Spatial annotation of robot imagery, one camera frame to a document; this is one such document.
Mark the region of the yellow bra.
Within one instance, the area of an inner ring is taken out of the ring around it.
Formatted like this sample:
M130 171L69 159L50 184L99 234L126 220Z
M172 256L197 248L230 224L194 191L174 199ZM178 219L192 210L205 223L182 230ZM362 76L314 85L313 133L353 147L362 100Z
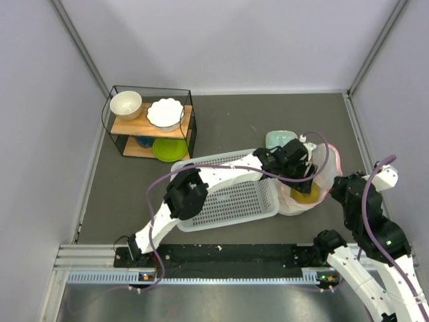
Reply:
M316 203L320 198L320 188L316 183L312 183L311 191L309 194L304 194L296 189L290 191L290 197L299 204L313 204Z

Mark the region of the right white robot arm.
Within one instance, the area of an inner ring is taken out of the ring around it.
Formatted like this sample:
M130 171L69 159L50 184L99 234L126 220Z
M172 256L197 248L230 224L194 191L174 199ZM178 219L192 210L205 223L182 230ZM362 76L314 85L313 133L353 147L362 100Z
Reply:
M345 227L359 251L353 253L337 231L325 230L314 238L312 255L340 274L373 321L427 321L428 301L416 277L410 243L381 208L381 192L397 181L397 171L383 164L369 175L336 177L330 194L341 204Z

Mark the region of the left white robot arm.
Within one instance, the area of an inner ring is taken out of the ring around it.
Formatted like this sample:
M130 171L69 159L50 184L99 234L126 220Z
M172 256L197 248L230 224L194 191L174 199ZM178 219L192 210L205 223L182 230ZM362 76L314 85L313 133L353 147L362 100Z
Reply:
M266 178L294 186L301 193L310 192L311 183L322 171L314 163L316 146L293 139L285 146L257 148L252 153L221 165L188 164L165 175L170 179L166 193L155 211L149 208L149 223L127 240L129 258L145 266L163 238L178 224L197 216L206 198L242 182Z

